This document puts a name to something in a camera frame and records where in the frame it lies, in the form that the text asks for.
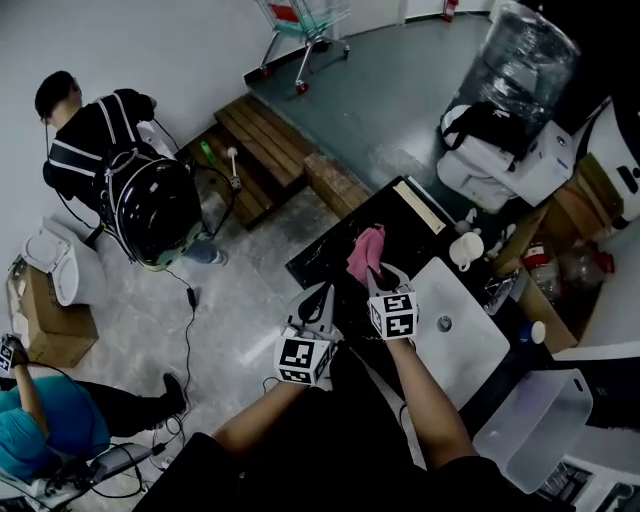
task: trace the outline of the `black shirt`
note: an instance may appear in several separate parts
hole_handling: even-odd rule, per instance
[[[513,488],[488,459],[464,457],[424,471],[402,450],[389,449],[393,432],[383,434],[368,418],[357,424],[347,409],[336,415],[331,393],[312,389],[301,402],[241,464],[211,437],[195,434],[135,512],[332,510],[338,504],[358,510],[547,508]]]
[[[141,121],[151,121],[154,118],[151,98],[133,89],[119,89],[115,93],[122,100],[134,137],[140,140],[140,134],[135,127]],[[82,107],[67,124],[58,130],[55,140],[100,158],[105,158],[113,146],[109,127],[98,103],[90,103]],[[93,173],[103,170],[104,163],[101,160],[90,160],[90,162],[94,165],[91,169]],[[71,200],[77,197],[92,210],[97,210],[93,177],[90,173],[83,174],[45,164],[43,175],[47,185],[56,189],[65,199]]]

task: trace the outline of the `pink cloth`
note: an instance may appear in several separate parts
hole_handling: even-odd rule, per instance
[[[384,249],[384,226],[377,224],[375,228],[367,228],[356,240],[356,248],[347,258],[347,272],[367,286],[368,267],[380,274],[380,257]]]

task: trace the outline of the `white wall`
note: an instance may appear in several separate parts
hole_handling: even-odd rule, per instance
[[[401,0],[350,0],[351,16],[340,23],[343,36],[402,23]]]
[[[442,12],[443,0],[407,0],[407,18]],[[493,0],[460,0],[456,12],[490,11]]]
[[[245,92],[243,75],[260,64],[270,31],[253,0],[1,1],[0,269],[41,216],[70,219],[42,179],[44,128],[33,99],[47,75],[68,70],[89,101],[122,87],[153,96],[183,144]],[[0,292],[2,318],[3,302]]]
[[[601,247],[613,255],[616,272],[602,287],[580,347],[640,342],[640,219]]]

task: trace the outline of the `green handle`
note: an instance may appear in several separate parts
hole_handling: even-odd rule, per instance
[[[203,140],[200,143],[200,147],[202,148],[202,152],[204,153],[204,156],[206,156],[207,160],[209,160],[211,167],[215,167],[217,162],[216,155],[214,155],[213,151],[211,151],[211,148],[209,147],[209,144],[207,144],[207,141]]]

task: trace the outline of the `white toilet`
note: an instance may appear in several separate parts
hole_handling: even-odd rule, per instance
[[[52,275],[61,305],[100,306],[106,302],[107,279],[98,254],[54,220],[42,219],[38,231],[25,240],[22,257]]]

